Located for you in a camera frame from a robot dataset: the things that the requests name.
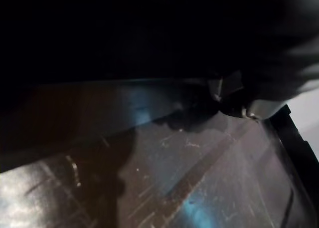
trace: scratched plastic surface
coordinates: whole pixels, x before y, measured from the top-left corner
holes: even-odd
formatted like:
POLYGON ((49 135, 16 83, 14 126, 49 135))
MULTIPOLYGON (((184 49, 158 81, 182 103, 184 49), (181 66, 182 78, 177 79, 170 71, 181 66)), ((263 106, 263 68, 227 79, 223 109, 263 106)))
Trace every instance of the scratched plastic surface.
POLYGON ((0 227, 315 228, 271 127, 202 113, 81 134, 49 157, 2 172, 0 227))

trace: black fabric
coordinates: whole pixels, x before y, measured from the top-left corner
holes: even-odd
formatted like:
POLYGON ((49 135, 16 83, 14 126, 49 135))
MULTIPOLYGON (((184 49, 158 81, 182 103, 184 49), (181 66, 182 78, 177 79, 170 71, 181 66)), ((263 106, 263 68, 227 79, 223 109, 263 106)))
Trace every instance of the black fabric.
POLYGON ((258 98, 309 79, 319 0, 3 0, 1 83, 214 77, 240 69, 258 98))

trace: glossy surface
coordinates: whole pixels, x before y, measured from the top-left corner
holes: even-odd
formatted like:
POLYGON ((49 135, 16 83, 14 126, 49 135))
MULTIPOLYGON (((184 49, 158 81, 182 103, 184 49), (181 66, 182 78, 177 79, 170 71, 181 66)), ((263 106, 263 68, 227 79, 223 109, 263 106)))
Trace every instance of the glossy surface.
POLYGON ((270 126, 216 114, 197 96, 183 100, 185 90, 175 85, 147 86, 139 86, 135 96, 132 87, 101 83, 40 87, 24 109, 3 115, 8 123, 17 114, 24 120, 7 131, 16 141, 6 137, 12 150, 1 156, 0 227, 316 227, 311 203, 270 126), (78 117, 82 126, 65 126, 67 114, 75 117, 72 111, 83 107, 85 96, 75 96, 79 91, 93 99, 78 117), (163 91, 163 99, 152 96, 155 91, 163 91), (47 93, 52 96, 44 99, 47 93), (179 105, 164 94, 175 94, 179 105), (55 104, 74 97, 81 98, 77 106, 55 104), (137 122, 139 106, 124 106, 130 97, 155 118, 164 117, 137 122), (35 104, 55 119, 38 119, 26 139, 18 131, 32 120, 35 104), (189 109, 167 116, 181 104, 189 109), (112 116, 110 107, 117 110, 112 116), (126 123, 130 117, 134 122, 126 123), (48 135, 49 125, 43 126, 37 138, 39 126, 54 120, 55 132, 48 135), (65 133, 71 127, 75 132, 65 133))

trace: black frame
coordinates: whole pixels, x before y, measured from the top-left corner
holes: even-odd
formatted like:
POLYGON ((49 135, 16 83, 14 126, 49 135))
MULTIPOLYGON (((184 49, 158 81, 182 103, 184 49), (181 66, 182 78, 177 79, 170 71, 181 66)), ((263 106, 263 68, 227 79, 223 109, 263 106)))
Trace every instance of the black frame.
POLYGON ((319 218, 319 162, 307 141, 293 123, 286 105, 270 122, 278 134, 319 218))

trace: white wall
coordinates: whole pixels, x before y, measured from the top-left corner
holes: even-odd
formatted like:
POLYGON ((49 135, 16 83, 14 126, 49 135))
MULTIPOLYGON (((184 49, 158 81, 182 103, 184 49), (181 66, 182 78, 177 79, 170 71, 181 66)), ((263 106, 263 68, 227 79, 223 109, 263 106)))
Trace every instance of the white wall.
POLYGON ((319 159, 319 89, 292 99, 288 106, 301 136, 319 159))

